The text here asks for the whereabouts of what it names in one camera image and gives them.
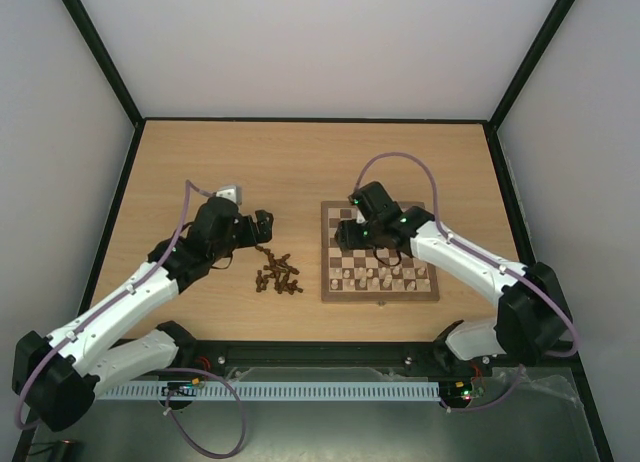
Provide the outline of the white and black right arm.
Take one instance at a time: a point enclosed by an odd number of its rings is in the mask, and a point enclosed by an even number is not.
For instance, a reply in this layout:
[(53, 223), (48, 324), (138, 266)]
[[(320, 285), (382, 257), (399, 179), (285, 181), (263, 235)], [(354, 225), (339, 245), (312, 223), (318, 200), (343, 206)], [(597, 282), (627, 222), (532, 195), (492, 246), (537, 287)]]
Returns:
[(443, 333), (436, 361), (455, 374), (471, 359), (507, 355), (523, 365), (558, 356), (554, 345), (572, 322), (555, 272), (500, 258), (459, 236), (435, 212), (418, 206), (402, 209), (377, 181), (348, 198), (354, 219), (339, 224), (339, 247), (388, 249), (434, 265), (474, 289), (496, 309), (495, 316), (456, 322)]

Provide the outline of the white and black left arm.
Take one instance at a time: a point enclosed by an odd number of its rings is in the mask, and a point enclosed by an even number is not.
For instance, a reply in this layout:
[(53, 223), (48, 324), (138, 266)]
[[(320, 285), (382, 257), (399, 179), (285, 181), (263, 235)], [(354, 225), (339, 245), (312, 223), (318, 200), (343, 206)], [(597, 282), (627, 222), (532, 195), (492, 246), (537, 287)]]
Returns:
[(35, 331), (16, 344), (12, 389), (54, 432), (78, 422), (111, 388), (182, 359), (193, 337), (169, 322), (122, 346), (117, 341), (150, 312), (207, 276), (237, 249), (272, 238), (274, 216), (243, 215), (235, 199), (216, 194), (193, 221), (181, 221), (120, 287), (46, 336)]

